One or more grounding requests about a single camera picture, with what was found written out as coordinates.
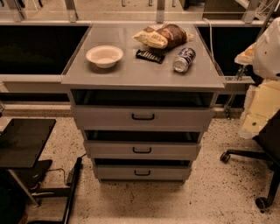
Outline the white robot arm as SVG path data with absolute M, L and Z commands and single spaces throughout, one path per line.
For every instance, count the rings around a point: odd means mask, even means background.
M 250 85 L 241 114 L 240 137 L 255 137 L 268 120 L 280 109 L 280 17 L 234 62 L 251 65 L 254 74 L 262 78 L 257 87 Z

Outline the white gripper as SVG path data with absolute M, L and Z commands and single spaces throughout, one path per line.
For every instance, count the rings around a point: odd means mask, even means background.
M 239 53 L 234 62 L 240 65 L 252 65 L 256 43 Z M 268 120 L 280 109 L 280 81 L 264 80 L 258 87 L 250 86 L 246 93 L 244 111 L 241 114 L 241 138 L 250 139 L 268 123 Z

